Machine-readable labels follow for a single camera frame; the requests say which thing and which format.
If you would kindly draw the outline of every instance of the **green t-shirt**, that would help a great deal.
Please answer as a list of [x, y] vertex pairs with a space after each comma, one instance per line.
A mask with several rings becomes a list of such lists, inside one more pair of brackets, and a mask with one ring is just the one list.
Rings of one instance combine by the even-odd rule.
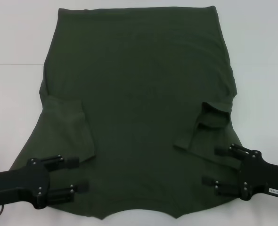
[[90, 191], [54, 206], [104, 218], [129, 209], [180, 217], [231, 199], [201, 184], [235, 181], [238, 162], [214, 155], [239, 140], [236, 86], [215, 7], [66, 10], [44, 65], [43, 110], [12, 169], [29, 158], [79, 156], [51, 188]]

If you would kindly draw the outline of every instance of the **white label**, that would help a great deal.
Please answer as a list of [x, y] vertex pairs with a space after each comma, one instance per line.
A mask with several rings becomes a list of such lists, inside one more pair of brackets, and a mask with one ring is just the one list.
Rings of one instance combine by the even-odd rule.
[[269, 192], [274, 193], [274, 194], [278, 194], [278, 190], [273, 189], [273, 188], [269, 188]]

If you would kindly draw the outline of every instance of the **white table surface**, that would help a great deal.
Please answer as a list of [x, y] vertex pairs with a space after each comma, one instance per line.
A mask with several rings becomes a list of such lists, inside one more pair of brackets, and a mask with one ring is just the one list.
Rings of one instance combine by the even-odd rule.
[[[237, 83], [234, 128], [244, 146], [278, 165], [278, 0], [0, 0], [0, 171], [9, 169], [41, 112], [42, 64], [58, 8], [210, 5], [218, 10]], [[179, 219], [128, 210], [99, 220], [19, 202], [5, 206], [0, 226], [7, 225], [278, 226], [278, 198], [259, 194]]]

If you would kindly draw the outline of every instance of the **fabric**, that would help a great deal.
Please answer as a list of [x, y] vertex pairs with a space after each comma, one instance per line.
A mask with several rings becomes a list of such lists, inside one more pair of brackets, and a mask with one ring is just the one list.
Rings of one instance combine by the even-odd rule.
[[215, 7], [66, 10], [44, 65], [43, 110], [12, 169], [29, 158], [79, 156], [51, 188], [90, 191], [54, 208], [100, 219], [147, 209], [175, 218], [231, 199], [202, 175], [235, 181], [237, 94]]

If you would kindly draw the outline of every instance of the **dark green shirt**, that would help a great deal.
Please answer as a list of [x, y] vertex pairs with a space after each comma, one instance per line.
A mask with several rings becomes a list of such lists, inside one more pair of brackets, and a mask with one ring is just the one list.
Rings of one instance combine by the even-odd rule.
[[88, 180], [90, 192], [54, 206], [104, 218], [129, 209], [180, 217], [230, 200], [201, 184], [236, 180], [214, 155], [239, 140], [236, 86], [215, 7], [60, 9], [44, 65], [39, 121], [12, 166], [79, 156], [51, 188]]

